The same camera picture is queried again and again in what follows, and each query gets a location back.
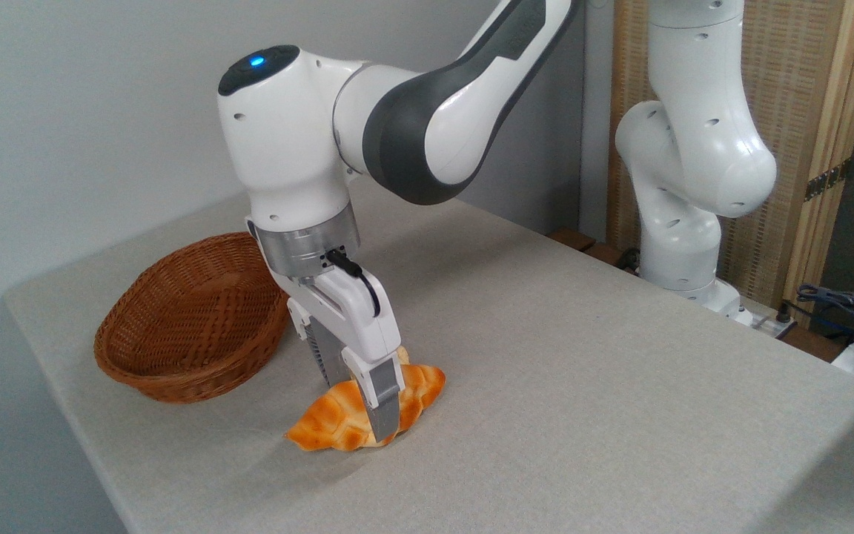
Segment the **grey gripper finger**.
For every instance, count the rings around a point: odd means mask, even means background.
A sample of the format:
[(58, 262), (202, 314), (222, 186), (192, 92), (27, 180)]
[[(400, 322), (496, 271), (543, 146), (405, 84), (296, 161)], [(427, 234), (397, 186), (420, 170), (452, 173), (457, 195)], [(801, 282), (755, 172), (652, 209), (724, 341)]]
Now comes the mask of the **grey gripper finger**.
[(339, 341), (317, 317), (313, 317), (301, 304), (298, 304), (294, 297), (288, 298), (287, 307), (299, 338), (308, 342), (311, 347), (312, 355), (326, 384), (334, 386), (352, 379), (350, 369), (342, 359), (342, 349), (345, 348), (345, 344)]
[(400, 428), (400, 393), (406, 388), (401, 372), (401, 348), (377, 364), (366, 363), (352, 348), (341, 351), (342, 361), (358, 384), (375, 442), (394, 437)]

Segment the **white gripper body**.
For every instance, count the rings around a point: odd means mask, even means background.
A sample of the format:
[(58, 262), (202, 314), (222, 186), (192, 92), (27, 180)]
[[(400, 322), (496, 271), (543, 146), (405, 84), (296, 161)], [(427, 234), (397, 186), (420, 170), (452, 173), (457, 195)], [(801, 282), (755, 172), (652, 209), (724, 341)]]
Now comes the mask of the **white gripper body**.
[(353, 219), (292, 232), (268, 232), (253, 220), (248, 232), (275, 283), (345, 347), (377, 364), (400, 348), (400, 331), (383, 285), (347, 257), (358, 247)]

